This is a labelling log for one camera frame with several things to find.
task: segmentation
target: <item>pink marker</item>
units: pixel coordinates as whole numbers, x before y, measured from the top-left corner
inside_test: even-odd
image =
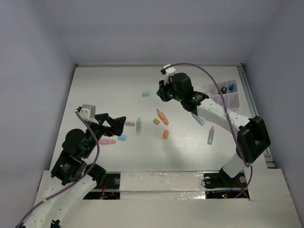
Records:
[[[100,145],[114,145],[114,144],[116,144],[116,140],[115,139],[101,139],[101,140],[99,140],[99,144]]]

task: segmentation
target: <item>small block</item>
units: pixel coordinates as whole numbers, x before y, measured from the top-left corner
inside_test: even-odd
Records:
[[[126,122],[124,122],[124,125],[129,126],[129,127],[134,127],[135,123],[126,121]]]
[[[150,96],[150,92],[143,92],[142,96]]]
[[[118,140],[120,141],[125,141],[127,139],[127,136],[125,134],[122,134],[121,136],[118,137]]]
[[[164,131],[162,138],[167,139],[168,136],[169,136],[169,131],[168,130]]]
[[[153,123],[155,123],[156,125],[159,125],[160,124],[160,121],[158,119],[154,119],[153,120]]]

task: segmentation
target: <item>teal marker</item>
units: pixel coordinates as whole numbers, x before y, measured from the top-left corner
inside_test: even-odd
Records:
[[[136,121],[136,135],[140,136],[141,131],[142,131],[142,122],[141,122],[140,118],[138,118]]]

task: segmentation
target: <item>gray wall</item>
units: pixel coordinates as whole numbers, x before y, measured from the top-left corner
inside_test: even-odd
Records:
[[[241,63],[280,0],[44,2],[77,63]]]
[[[246,62],[257,110],[267,124],[271,153],[290,186],[304,225],[304,1],[282,1],[271,27]]]
[[[12,228],[49,168],[75,64],[42,1],[0,5],[0,227]]]

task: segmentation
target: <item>blue marker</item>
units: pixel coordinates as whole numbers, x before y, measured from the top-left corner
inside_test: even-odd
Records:
[[[201,126],[204,126],[205,125],[205,122],[203,121],[202,118],[200,118],[199,116],[191,113],[192,117],[201,125]]]
[[[231,86],[229,86],[229,90],[232,92],[232,90],[234,89],[234,83],[232,83]]]

